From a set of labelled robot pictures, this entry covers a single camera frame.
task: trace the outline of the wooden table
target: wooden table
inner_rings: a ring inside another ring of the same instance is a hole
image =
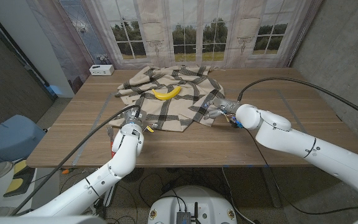
[[[112,76],[89,77],[29,156],[31,167],[55,167],[91,130],[123,107],[114,97],[117,87],[137,70],[116,70]],[[304,80],[292,68],[215,70],[209,76],[224,88],[226,98],[236,100],[247,84],[265,77]],[[282,80],[256,84],[244,93],[242,103],[286,117],[294,129],[324,139],[358,154],[358,139],[323,101],[316,90]],[[243,129],[216,118],[212,127],[193,122],[183,133],[144,133],[145,144],[137,167],[264,166],[253,140]],[[271,166],[308,166],[303,159],[260,145]],[[105,128],[87,142],[80,156],[74,154],[66,167],[100,167],[111,158]]]

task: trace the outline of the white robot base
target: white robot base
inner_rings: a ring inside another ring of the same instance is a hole
[[[175,193],[185,201],[187,211],[185,204],[175,197]],[[206,187],[189,185],[170,190],[154,202],[147,223],[190,224],[191,221],[201,224],[236,224],[237,218],[232,205],[222,195]]]

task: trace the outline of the window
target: window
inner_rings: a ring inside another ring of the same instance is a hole
[[[205,0],[203,61],[223,61],[233,0]]]
[[[146,58],[133,0],[101,0],[122,58]]]
[[[81,0],[60,0],[60,4],[67,13],[78,35],[81,37],[85,48],[91,55],[93,63],[95,65],[111,64],[85,14]]]
[[[252,54],[277,54],[296,4],[296,0],[267,1]]]
[[[169,5],[175,61],[195,62],[197,1],[169,0]]]

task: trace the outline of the blue chair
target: blue chair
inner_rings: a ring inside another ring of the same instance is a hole
[[[45,131],[25,116],[15,115],[0,124],[0,162],[27,158]]]

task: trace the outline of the sheer curtain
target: sheer curtain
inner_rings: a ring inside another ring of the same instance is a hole
[[[59,1],[27,0],[27,3],[76,93],[89,77],[89,68],[94,64],[90,53]]]

